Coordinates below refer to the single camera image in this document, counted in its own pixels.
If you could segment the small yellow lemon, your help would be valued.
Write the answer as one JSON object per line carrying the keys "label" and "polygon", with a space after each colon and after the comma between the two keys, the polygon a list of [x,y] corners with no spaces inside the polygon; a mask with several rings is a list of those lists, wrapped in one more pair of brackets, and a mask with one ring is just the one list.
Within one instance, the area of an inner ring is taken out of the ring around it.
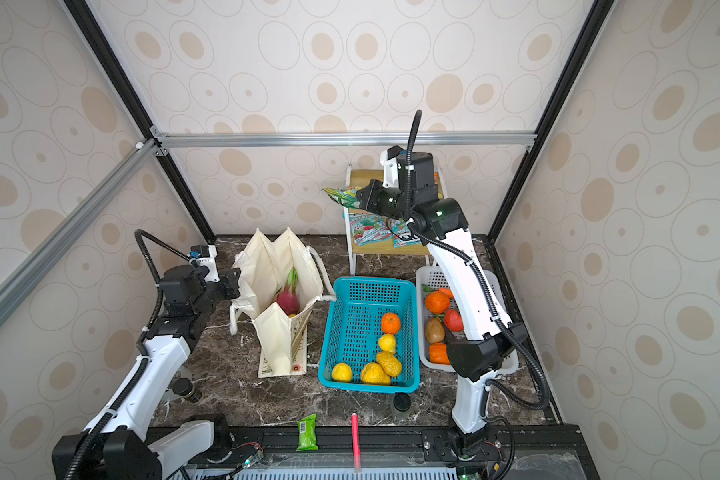
{"label": "small yellow lemon", "polygon": [[397,350],[397,340],[394,334],[386,333],[378,339],[378,346],[381,351],[395,354]]}

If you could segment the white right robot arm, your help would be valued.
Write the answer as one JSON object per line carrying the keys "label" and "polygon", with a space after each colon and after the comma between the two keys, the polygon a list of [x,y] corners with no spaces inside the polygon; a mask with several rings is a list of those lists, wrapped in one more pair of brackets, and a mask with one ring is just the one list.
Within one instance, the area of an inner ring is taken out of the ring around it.
{"label": "white right robot arm", "polygon": [[[439,264],[459,308],[464,339],[446,347],[457,374],[456,403],[449,444],[457,457],[472,457],[483,445],[488,427],[500,422],[488,414],[492,391],[516,404],[543,410],[551,400],[549,383],[539,362],[525,346],[528,332],[500,305],[474,251],[465,214],[453,198],[444,198],[435,181],[431,154],[414,149],[422,113],[415,112],[407,143],[382,156],[384,177],[356,194],[360,209],[404,222],[412,236]],[[524,358],[537,387],[537,399],[524,399],[498,380],[506,359]]]}

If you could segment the yellow potato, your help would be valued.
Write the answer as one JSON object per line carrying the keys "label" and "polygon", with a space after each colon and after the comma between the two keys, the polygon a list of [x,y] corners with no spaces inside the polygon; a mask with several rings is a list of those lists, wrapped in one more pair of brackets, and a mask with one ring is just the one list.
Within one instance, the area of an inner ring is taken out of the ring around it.
{"label": "yellow potato", "polygon": [[444,341],[445,328],[437,317],[432,317],[426,322],[424,336],[429,344]]}

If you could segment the teal Fox's candy bag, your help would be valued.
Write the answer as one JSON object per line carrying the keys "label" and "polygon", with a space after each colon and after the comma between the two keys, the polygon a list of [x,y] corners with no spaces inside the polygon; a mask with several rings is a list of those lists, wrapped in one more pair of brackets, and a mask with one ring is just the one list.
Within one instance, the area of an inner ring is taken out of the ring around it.
{"label": "teal Fox's candy bag", "polygon": [[408,225],[402,220],[387,219],[385,225],[392,235],[393,245],[395,248],[406,246],[421,246],[421,240],[414,235]]}

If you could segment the red apple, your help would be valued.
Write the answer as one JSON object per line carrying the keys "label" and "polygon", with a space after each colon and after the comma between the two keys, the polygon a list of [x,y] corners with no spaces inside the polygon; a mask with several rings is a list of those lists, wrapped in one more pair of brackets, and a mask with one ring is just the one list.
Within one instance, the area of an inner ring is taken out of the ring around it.
{"label": "red apple", "polygon": [[451,332],[463,332],[464,324],[460,313],[455,309],[449,309],[444,313],[444,326]]}

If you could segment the green snack packet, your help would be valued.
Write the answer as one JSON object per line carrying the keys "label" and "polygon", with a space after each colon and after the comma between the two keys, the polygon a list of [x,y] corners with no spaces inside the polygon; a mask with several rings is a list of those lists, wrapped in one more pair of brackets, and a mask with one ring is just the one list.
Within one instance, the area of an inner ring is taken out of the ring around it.
{"label": "green snack packet", "polygon": [[311,414],[298,421],[297,452],[318,450],[316,435],[317,415]]}

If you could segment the teal plastic basket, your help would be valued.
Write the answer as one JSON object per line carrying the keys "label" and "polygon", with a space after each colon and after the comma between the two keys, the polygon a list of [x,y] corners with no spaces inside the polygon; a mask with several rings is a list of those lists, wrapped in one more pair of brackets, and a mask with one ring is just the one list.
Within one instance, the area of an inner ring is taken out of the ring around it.
{"label": "teal plastic basket", "polygon": [[[365,393],[412,393],[420,383],[418,318],[416,290],[405,280],[380,277],[342,277],[335,281],[336,299],[330,303],[319,380],[327,388]],[[361,381],[361,371],[376,360],[382,315],[393,312],[400,317],[401,329],[395,335],[394,354],[402,363],[402,372],[391,378],[390,385],[369,385]],[[333,367],[348,364],[353,371],[349,383],[331,379]]]}

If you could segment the clear tape roll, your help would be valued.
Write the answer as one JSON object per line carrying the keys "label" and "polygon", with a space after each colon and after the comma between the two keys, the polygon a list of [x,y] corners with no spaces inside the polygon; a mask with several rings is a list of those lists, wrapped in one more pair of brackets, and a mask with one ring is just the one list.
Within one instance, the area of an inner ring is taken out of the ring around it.
{"label": "clear tape roll", "polygon": [[161,403],[170,403],[170,402],[173,402],[173,401],[175,401],[175,400],[177,400],[177,399],[180,399],[180,398],[181,398],[181,396],[175,394],[175,393],[173,392],[173,389],[172,389],[172,388],[167,388],[167,389],[164,391],[164,393],[163,393],[163,395],[162,395],[162,397],[161,397],[161,399],[160,399],[160,402],[161,402]]}

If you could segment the green yellow snack bag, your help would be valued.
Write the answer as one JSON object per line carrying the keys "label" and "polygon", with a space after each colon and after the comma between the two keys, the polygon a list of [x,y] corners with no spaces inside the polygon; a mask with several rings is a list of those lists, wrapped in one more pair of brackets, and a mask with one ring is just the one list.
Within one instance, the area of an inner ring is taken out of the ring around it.
{"label": "green yellow snack bag", "polygon": [[358,192],[360,190],[360,187],[326,187],[322,189],[322,192],[325,193],[332,202],[343,208],[361,209],[360,200],[358,198]]}

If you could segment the teal red candy bag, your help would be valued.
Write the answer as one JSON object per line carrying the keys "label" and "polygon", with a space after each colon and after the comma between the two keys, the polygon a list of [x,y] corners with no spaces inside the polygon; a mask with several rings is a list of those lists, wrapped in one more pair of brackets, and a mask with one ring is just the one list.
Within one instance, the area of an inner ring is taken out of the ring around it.
{"label": "teal red candy bag", "polygon": [[383,242],[392,237],[385,225],[385,218],[365,212],[350,212],[349,227],[357,246]]}

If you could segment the black cylinder knob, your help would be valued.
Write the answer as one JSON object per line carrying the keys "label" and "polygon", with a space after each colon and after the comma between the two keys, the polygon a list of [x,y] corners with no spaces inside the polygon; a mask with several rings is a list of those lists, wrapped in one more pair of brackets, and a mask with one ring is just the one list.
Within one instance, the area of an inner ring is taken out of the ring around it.
{"label": "black cylinder knob", "polygon": [[187,377],[175,380],[171,390],[173,394],[193,404],[198,403],[203,397],[201,390]]}

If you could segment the pink pen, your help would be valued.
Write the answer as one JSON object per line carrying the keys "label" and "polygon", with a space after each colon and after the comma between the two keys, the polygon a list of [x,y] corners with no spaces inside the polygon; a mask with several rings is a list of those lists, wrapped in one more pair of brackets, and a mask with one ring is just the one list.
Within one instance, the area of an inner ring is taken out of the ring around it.
{"label": "pink pen", "polygon": [[354,471],[356,474],[360,474],[362,471],[362,462],[359,441],[359,416],[357,413],[351,415],[351,439]]}

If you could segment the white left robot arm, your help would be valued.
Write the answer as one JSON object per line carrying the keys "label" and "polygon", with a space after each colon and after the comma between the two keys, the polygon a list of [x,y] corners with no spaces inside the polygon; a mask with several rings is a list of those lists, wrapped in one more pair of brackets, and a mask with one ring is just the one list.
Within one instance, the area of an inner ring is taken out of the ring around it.
{"label": "white left robot arm", "polygon": [[222,414],[189,420],[154,442],[147,434],[210,316],[220,303],[239,297],[240,271],[219,270],[215,247],[198,245],[179,253],[181,265],[160,274],[146,244],[170,253],[176,248],[142,229],[134,237],[155,282],[155,307],[137,338],[135,364],[112,398],[81,433],[63,436],[53,448],[58,479],[168,479],[198,455],[222,463],[232,453]]}

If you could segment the orange bell pepper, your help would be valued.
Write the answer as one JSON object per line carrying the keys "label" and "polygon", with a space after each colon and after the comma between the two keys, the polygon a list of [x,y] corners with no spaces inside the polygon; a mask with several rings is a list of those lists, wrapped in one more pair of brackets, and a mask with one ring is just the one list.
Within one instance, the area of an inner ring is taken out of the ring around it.
{"label": "orange bell pepper", "polygon": [[431,363],[438,365],[449,365],[450,360],[447,352],[447,345],[443,342],[429,345],[428,358]]}

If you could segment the yellow lemon front left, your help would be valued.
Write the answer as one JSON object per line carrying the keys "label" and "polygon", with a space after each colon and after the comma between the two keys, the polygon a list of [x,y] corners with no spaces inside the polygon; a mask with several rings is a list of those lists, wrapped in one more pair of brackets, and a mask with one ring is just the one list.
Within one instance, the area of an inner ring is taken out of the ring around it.
{"label": "yellow lemon front left", "polygon": [[331,372],[331,379],[334,382],[349,383],[353,379],[352,368],[346,363],[336,364]]}

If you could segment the yellow fruit front centre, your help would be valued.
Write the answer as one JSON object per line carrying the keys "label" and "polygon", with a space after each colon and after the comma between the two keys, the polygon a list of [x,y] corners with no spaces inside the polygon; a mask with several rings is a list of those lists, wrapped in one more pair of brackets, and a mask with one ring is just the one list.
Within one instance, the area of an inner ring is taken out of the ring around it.
{"label": "yellow fruit front centre", "polygon": [[369,385],[390,385],[391,378],[381,365],[375,362],[368,363],[361,371],[361,381]]}

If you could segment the pink dragon fruit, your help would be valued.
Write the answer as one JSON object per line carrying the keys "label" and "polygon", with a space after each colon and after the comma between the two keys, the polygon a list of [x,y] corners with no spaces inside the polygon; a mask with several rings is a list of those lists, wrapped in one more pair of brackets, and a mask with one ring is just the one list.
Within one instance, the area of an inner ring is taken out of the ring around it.
{"label": "pink dragon fruit", "polygon": [[298,272],[295,268],[292,268],[286,276],[284,286],[278,291],[275,297],[275,303],[289,317],[295,316],[300,312],[300,301],[297,295],[298,283]]}

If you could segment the floral canvas grocery bag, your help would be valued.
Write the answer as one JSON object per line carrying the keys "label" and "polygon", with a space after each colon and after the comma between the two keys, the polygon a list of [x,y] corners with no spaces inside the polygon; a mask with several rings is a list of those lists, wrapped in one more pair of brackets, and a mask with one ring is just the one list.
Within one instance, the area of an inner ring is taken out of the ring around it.
{"label": "floral canvas grocery bag", "polygon": [[237,333],[242,314],[252,321],[261,345],[258,376],[304,374],[312,310],[336,299],[319,254],[289,229],[274,240],[258,231],[233,266],[240,296],[230,306],[229,331]]}

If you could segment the white plastic basket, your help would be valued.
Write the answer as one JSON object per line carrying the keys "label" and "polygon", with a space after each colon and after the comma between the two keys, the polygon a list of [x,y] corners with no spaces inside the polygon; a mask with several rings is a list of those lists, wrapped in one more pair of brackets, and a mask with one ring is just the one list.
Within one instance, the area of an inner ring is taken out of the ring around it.
{"label": "white plastic basket", "polygon": [[[496,295],[498,303],[506,310],[506,304],[503,298],[498,278],[489,270],[484,270],[489,285]],[[466,340],[463,331],[451,331],[443,323],[445,313],[433,313],[426,305],[426,300],[430,293],[450,286],[445,278],[444,273],[438,266],[421,267],[416,272],[416,298],[418,302],[417,318],[419,322],[418,342],[419,342],[419,358],[423,365],[430,369],[442,370],[449,373],[455,373],[453,367],[448,363],[434,362],[430,358],[431,344],[447,344],[456,340]],[[513,351],[506,357],[498,370],[498,376],[507,376],[513,374],[519,368],[519,359],[516,351]]]}

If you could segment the orange tangerine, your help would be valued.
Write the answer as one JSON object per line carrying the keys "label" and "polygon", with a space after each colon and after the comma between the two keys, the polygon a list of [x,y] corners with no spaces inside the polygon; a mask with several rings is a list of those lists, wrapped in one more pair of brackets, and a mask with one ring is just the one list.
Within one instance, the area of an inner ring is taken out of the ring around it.
{"label": "orange tangerine", "polygon": [[381,330],[384,334],[396,335],[400,329],[401,320],[397,314],[388,312],[382,315]]}

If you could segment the black round cap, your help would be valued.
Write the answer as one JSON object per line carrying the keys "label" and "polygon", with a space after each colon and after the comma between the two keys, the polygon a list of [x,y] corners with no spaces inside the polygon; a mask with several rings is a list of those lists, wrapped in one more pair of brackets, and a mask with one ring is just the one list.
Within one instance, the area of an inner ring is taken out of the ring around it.
{"label": "black round cap", "polygon": [[406,393],[395,393],[392,397],[392,410],[398,413],[409,412],[411,408],[410,396]]}

